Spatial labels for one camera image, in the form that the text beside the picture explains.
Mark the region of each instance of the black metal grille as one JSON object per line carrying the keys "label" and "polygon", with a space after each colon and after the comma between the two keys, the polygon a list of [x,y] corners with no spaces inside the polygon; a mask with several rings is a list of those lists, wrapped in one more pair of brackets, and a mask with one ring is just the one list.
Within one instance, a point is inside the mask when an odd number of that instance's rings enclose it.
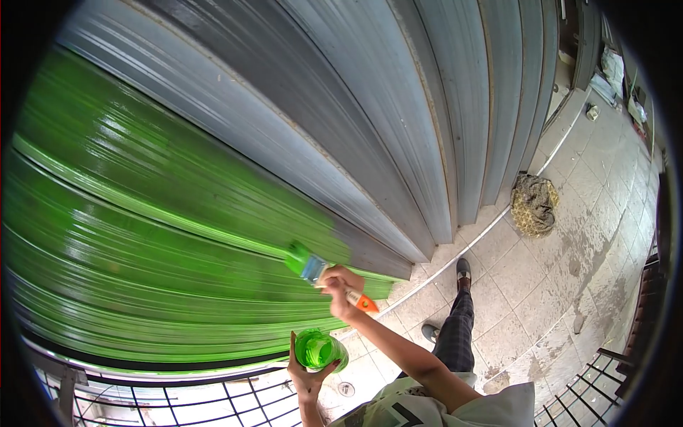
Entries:
{"label": "black metal grille", "polygon": [[[57,398],[59,379],[36,371],[50,397]],[[110,384],[108,378],[93,381],[89,375],[89,386],[77,386],[74,392],[74,425],[294,427],[301,424],[301,415],[286,375],[280,370],[190,387],[167,387],[161,382],[140,387],[123,385],[126,381],[121,380]],[[267,386],[260,387],[262,382]]]}
{"label": "black metal grille", "polygon": [[565,391],[543,405],[534,426],[606,426],[622,405],[615,394],[624,381],[624,375],[616,370],[622,360],[624,356],[619,353],[598,349],[594,360],[586,363]]}

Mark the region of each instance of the hand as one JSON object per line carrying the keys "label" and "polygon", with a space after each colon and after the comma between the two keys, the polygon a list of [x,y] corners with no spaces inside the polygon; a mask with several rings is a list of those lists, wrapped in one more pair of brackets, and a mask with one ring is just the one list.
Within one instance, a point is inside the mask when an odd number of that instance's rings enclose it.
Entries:
{"label": "hand", "polygon": [[353,273],[343,265],[335,265],[325,270],[318,282],[325,286],[321,293],[332,295],[332,303],[330,304],[332,316],[349,323],[348,321],[353,316],[363,313],[346,300],[346,293],[344,292],[344,288],[350,286],[362,293],[365,287],[363,277]]}
{"label": "hand", "polygon": [[339,363],[342,360],[335,360],[319,372],[308,372],[306,368],[296,360],[296,354],[294,353],[295,338],[296,334],[292,331],[292,334],[290,335],[290,364],[287,366],[287,372],[289,372],[290,377],[292,377],[292,382],[296,388],[299,402],[303,404],[316,403],[318,401],[320,388],[322,388],[322,382],[337,368],[337,366],[339,366]]}

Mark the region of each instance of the drain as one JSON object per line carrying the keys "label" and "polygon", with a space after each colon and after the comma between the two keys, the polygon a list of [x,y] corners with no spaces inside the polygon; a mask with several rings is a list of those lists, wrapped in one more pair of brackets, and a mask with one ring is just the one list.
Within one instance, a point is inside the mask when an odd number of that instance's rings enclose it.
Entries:
{"label": "drain", "polygon": [[339,393],[345,398],[349,398],[356,393],[356,389],[353,388],[351,383],[340,383],[337,390],[339,390]]}

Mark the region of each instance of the woman's right hand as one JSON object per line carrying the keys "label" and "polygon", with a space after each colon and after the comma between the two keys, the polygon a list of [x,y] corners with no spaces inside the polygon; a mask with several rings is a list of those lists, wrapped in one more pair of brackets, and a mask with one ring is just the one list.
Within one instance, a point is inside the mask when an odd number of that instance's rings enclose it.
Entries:
{"label": "woman's right hand", "polygon": [[335,265],[325,270],[318,281],[325,286],[322,289],[322,293],[332,295],[332,303],[330,303],[330,313],[332,316],[349,323],[349,320],[354,316],[363,314],[361,310],[346,300],[346,293],[344,292],[345,287],[350,286],[363,293],[363,288],[365,287],[365,279],[363,277],[353,273],[343,265]]}

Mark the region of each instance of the shoe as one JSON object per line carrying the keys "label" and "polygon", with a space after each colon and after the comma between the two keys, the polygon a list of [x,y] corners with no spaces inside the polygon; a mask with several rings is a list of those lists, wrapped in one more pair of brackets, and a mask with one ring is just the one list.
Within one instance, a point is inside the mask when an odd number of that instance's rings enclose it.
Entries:
{"label": "shoe", "polygon": [[472,285],[472,270],[470,269],[469,262],[464,258],[460,258],[456,264],[456,271],[458,272],[456,275],[458,280],[458,291],[460,291],[460,289],[469,290]]}
{"label": "shoe", "polygon": [[441,330],[434,325],[430,325],[429,323],[422,325],[422,335],[434,344],[436,344],[439,332],[441,332]]}

